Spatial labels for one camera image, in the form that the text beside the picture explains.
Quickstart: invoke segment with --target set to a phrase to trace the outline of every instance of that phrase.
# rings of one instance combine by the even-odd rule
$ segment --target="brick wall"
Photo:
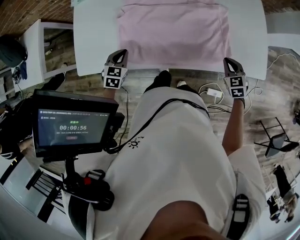
[[[266,14],[300,11],[300,0],[262,0]]]
[[[71,0],[3,0],[0,6],[0,36],[20,36],[39,18],[72,23]]]

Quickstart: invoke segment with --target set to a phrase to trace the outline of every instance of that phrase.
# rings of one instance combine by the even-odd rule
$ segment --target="black backpack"
[[[13,37],[0,37],[0,59],[9,67],[14,68],[27,60],[26,49]]]

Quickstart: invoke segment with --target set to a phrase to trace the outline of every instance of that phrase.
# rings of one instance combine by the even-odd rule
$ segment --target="white shirt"
[[[167,87],[150,90],[143,94],[134,114],[129,139],[171,98],[205,107],[191,92]],[[255,224],[266,200],[253,148],[243,147],[227,157],[205,111],[182,102],[170,103],[122,149],[108,169],[105,180],[115,202],[107,212],[96,211],[94,239],[139,240],[156,213],[175,201],[199,204],[209,225],[221,232],[235,199],[234,170],[247,178]]]

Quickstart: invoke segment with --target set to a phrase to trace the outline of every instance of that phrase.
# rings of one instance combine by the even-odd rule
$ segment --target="chair leg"
[[[263,146],[263,147],[266,147],[266,148],[268,148],[269,146],[268,145],[264,145],[264,144],[260,144],[260,143],[254,143],[254,144],[256,144],[256,145],[260,145],[260,146]],[[270,148],[272,148],[272,149],[276,149],[276,150],[278,150],[278,151],[281,151],[279,148],[275,148],[275,147],[270,147]]]
[[[269,135],[269,133],[268,133],[268,131],[267,131],[267,129],[264,127],[264,125],[263,125],[263,122],[260,120],[259,121],[260,123],[261,123],[261,125],[262,125],[262,127],[263,127],[263,129],[264,129],[264,131],[266,132],[266,134],[268,135],[268,138],[271,140],[271,138],[270,138],[270,135]]]
[[[283,130],[283,132],[285,133],[287,140],[289,141],[290,139],[289,139],[289,137],[287,136],[287,134],[286,134],[286,132],[285,132],[283,126],[281,125],[281,123],[280,123],[280,121],[278,120],[277,117],[276,117],[276,120],[277,120],[277,122],[279,123],[279,125],[281,126],[281,129]]]

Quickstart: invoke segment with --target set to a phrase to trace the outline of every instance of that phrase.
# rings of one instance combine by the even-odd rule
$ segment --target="display screen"
[[[99,143],[109,113],[38,110],[39,145]]]

